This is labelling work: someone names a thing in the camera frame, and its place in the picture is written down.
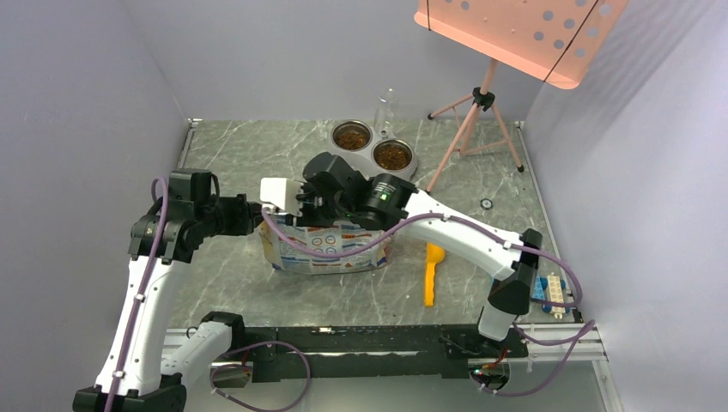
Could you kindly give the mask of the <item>colourful pet food bag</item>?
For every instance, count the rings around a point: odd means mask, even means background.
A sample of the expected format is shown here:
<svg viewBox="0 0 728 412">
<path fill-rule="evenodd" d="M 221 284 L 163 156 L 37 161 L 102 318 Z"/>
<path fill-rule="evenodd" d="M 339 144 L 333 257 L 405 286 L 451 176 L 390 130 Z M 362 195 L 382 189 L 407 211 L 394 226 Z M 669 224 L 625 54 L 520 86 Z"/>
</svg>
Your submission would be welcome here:
<svg viewBox="0 0 728 412">
<path fill-rule="evenodd" d="M 332 227 L 293 227 L 287 225 L 281 215 L 275 215 L 273 222 L 290 241 L 329 256 L 314 257 L 293 248 L 277 236 L 264 221 L 258 227 L 258 235 L 264 257 L 275 270 L 302 275 L 341 275 L 377 270 L 385 267 L 390 261 L 386 240 L 359 254 L 339 256 L 345 251 L 363 247 L 379 238 L 381 231 L 367 231 L 344 221 L 338 221 Z"/>
</svg>

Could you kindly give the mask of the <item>yellow plastic scoop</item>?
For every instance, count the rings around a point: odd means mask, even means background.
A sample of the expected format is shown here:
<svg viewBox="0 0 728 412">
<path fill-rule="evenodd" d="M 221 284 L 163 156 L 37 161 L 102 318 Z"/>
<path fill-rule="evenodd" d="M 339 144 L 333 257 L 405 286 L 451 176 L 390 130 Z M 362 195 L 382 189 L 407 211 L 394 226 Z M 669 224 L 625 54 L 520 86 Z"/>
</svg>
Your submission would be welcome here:
<svg viewBox="0 0 728 412">
<path fill-rule="evenodd" d="M 437 266 L 445 260 L 446 251 L 433 243 L 427 243 L 424 271 L 423 304 L 433 307 L 435 299 L 435 277 Z"/>
</svg>

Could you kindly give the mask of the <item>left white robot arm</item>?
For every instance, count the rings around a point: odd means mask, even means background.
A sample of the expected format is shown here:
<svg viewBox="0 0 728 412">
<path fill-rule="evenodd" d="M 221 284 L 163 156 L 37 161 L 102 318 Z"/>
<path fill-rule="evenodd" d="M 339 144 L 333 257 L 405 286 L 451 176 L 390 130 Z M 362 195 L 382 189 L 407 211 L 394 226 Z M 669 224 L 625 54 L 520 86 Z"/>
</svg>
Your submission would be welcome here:
<svg viewBox="0 0 728 412">
<path fill-rule="evenodd" d="M 247 345 L 242 316 L 211 312 L 192 337 L 163 360 L 173 302 L 194 253 L 215 236 L 246 236 L 262 206 L 244 194 L 223 197 L 209 170 L 178 169 L 151 184 L 153 205 L 130 231 L 129 277 L 113 343 L 95 383 L 76 392 L 74 411 L 181 411 L 187 388 L 221 356 Z"/>
</svg>

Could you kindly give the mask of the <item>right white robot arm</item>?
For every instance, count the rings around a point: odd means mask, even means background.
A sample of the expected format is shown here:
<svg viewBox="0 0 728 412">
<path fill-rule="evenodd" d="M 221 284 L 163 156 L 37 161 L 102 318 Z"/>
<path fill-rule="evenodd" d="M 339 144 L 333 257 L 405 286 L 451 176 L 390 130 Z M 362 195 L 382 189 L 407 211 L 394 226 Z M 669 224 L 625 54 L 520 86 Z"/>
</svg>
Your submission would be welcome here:
<svg viewBox="0 0 728 412">
<path fill-rule="evenodd" d="M 259 198 L 269 228 L 292 248 L 323 259 L 345 258 L 375 247 L 395 233 L 438 245 L 493 279 L 473 337 L 476 350 L 495 356 L 507 345 L 512 323 L 530 310 L 541 236 L 491 227 L 447 207 L 408 180 L 390 173 L 366 178 L 344 158 L 329 152 L 307 164 L 302 180 L 263 178 Z M 292 216 L 304 227 L 340 221 L 379 232 L 377 239 L 347 251 L 317 251 L 292 241 L 271 219 Z"/>
</svg>

